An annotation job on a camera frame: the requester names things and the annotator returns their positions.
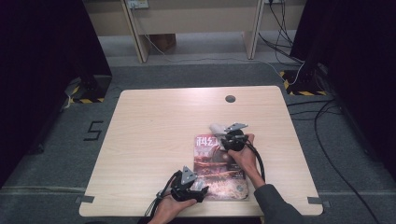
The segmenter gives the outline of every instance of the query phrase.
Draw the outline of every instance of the left hand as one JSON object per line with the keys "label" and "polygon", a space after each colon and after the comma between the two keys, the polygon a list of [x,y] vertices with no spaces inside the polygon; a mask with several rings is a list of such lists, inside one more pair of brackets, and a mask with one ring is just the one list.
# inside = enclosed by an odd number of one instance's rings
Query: left hand
{"label": "left hand", "polygon": [[184,202],[176,201],[172,195],[163,197],[158,204],[154,218],[148,224],[165,224],[172,221],[185,208],[195,205],[197,201],[190,199]]}

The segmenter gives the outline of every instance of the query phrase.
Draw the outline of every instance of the hand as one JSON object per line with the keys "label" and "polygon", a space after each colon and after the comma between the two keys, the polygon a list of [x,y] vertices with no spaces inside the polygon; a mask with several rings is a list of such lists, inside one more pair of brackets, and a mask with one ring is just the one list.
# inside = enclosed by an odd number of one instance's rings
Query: hand
{"label": "hand", "polygon": [[[254,134],[247,134],[247,142],[253,144]],[[253,151],[245,146],[240,151],[228,150],[228,154],[233,157],[236,163],[241,167],[242,170],[245,171],[245,174],[250,178],[251,182],[255,189],[264,185],[265,182],[262,180],[262,176],[259,173],[256,165],[256,155],[254,155]]]}
{"label": "hand", "polygon": [[196,204],[195,199],[190,199],[184,202],[176,201],[172,195],[163,197],[160,204],[158,204],[157,211],[154,218],[148,224],[165,224],[172,221],[185,208]]}

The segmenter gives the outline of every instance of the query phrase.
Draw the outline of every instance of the gray floor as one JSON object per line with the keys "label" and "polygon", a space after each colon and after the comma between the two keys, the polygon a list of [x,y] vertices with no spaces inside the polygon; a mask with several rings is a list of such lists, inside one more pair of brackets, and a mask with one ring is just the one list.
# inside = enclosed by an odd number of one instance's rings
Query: gray floor
{"label": "gray floor", "polygon": [[[276,41],[276,32],[263,33]],[[139,63],[129,36],[100,37],[107,60],[114,74],[113,81],[101,104],[71,105],[54,123],[42,155],[26,156],[0,190],[0,223],[135,223],[135,217],[80,217],[76,198],[83,195],[106,133],[118,96],[124,89],[172,88],[190,86],[226,86],[227,73],[233,71],[238,85],[277,85],[282,69],[298,67],[280,64],[274,51],[259,41],[254,61],[248,61],[239,33],[177,35],[177,46],[165,55],[152,50],[147,63]],[[278,55],[282,63],[291,60]],[[210,68],[207,78],[194,79],[202,65]],[[180,83],[163,82],[169,74],[178,74]],[[289,96],[283,90],[287,104],[328,100],[327,96]],[[318,120],[318,135],[332,162],[345,179],[370,205],[381,223],[396,223],[396,184],[380,162],[370,159],[351,130],[346,118],[339,115],[337,104],[332,113]],[[290,106],[290,113],[320,109],[322,104]],[[374,223],[367,209],[351,188],[330,166],[314,132],[316,113],[292,115],[308,166],[320,198],[330,203],[318,217],[306,217],[306,223]],[[98,141],[81,141],[92,137],[87,127],[93,120],[102,120],[95,128],[102,130]],[[216,223],[232,223],[216,220]]]}

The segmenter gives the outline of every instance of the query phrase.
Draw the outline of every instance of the yellow black warning tape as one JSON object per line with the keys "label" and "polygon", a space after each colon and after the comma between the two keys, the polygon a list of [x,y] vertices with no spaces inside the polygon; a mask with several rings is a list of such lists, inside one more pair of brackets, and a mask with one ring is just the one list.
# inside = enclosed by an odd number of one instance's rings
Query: yellow black warning tape
{"label": "yellow black warning tape", "polygon": [[[72,96],[78,92],[79,85],[77,85],[72,93]],[[76,104],[91,104],[91,103],[102,103],[105,100],[105,98],[92,98],[92,99],[75,99],[71,98],[71,103],[76,103]]]}
{"label": "yellow black warning tape", "polygon": [[286,73],[282,71],[279,74],[283,78],[283,85],[285,86],[286,92],[289,95],[305,95],[305,96],[326,95],[326,91],[297,91],[297,90],[293,90],[293,87],[289,84],[288,80],[284,78]]}

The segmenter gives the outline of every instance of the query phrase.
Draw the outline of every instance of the metal bracket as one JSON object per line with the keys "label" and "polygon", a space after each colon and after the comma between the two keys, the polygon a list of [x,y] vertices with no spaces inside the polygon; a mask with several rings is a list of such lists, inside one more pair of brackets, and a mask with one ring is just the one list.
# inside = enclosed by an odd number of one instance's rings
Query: metal bracket
{"label": "metal bracket", "polygon": [[224,132],[229,133],[229,132],[232,132],[232,131],[236,131],[236,130],[240,130],[240,129],[246,128],[247,126],[248,126],[247,124],[234,123],[230,127],[224,129]]}
{"label": "metal bracket", "polygon": [[185,185],[194,181],[198,178],[197,175],[194,174],[193,171],[189,169],[187,166],[183,166],[183,173],[181,174],[181,184]]}

